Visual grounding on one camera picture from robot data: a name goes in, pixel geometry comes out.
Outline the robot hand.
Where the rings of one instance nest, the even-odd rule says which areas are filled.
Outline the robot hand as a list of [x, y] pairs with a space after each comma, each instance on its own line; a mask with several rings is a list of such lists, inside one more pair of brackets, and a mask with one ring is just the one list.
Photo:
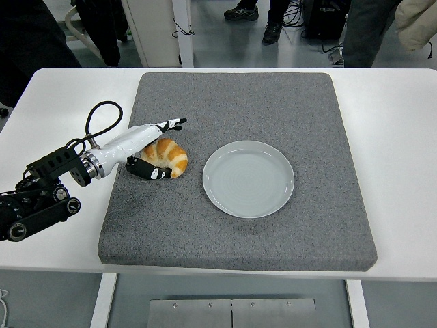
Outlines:
[[90, 150], [89, 153], [97, 160], [97, 177], [108, 176], [117, 164], [125, 163], [128, 157], [156, 141], [166, 131], [180, 130], [181, 124], [186, 121], [186, 118], [176, 118], [161, 123], [133, 126], [100, 149]]

